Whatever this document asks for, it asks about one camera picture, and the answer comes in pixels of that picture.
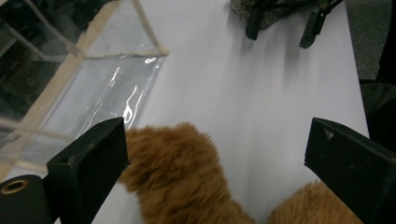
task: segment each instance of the brown fur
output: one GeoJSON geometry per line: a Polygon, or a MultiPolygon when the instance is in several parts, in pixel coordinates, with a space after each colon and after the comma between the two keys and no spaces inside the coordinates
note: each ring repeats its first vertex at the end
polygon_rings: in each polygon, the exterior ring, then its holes
{"type": "Polygon", "coordinates": [[[309,183],[276,208],[268,224],[362,224],[323,182],[309,183]]]}
{"type": "Polygon", "coordinates": [[[120,177],[147,224],[255,223],[231,199],[208,135],[182,123],[126,133],[131,162],[120,177]]]}

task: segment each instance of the white table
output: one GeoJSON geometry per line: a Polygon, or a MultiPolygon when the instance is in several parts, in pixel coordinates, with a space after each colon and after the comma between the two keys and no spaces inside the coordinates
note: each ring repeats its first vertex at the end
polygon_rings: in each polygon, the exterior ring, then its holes
{"type": "MultiPolygon", "coordinates": [[[[311,119],[368,135],[344,3],[310,49],[300,49],[312,7],[245,37],[228,0],[142,1],[170,50],[140,127],[195,124],[218,147],[233,197],[260,223],[316,176],[304,167],[311,119]]],[[[134,195],[116,186],[94,223],[140,223],[134,195]]]]}

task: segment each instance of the metal grommet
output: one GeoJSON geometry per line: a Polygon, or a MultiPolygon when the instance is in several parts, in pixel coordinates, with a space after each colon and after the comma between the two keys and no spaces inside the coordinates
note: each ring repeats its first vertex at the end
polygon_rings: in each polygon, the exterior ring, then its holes
{"type": "Polygon", "coordinates": [[[27,187],[29,181],[26,179],[14,180],[1,188],[2,194],[13,194],[27,187]]]}
{"type": "Polygon", "coordinates": [[[320,9],[325,9],[327,7],[327,3],[322,3],[321,5],[320,5],[320,9]]]}

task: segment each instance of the clear plastic sheet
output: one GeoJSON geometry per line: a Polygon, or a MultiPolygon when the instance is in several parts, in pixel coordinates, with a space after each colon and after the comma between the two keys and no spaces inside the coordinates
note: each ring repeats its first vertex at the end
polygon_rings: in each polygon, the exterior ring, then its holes
{"type": "Polygon", "coordinates": [[[102,120],[133,127],[166,55],[138,0],[1,1],[0,178],[102,120]]]}

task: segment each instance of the camouflage fabric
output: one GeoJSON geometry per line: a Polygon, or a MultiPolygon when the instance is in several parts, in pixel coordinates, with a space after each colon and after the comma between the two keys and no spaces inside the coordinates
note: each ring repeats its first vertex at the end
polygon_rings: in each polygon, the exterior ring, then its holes
{"type": "MultiPolygon", "coordinates": [[[[243,22],[248,21],[249,10],[258,0],[231,0],[231,10],[236,13],[243,22]]],[[[296,8],[313,0],[259,0],[266,2],[260,28],[265,29],[281,17],[288,15],[296,8]]]]}

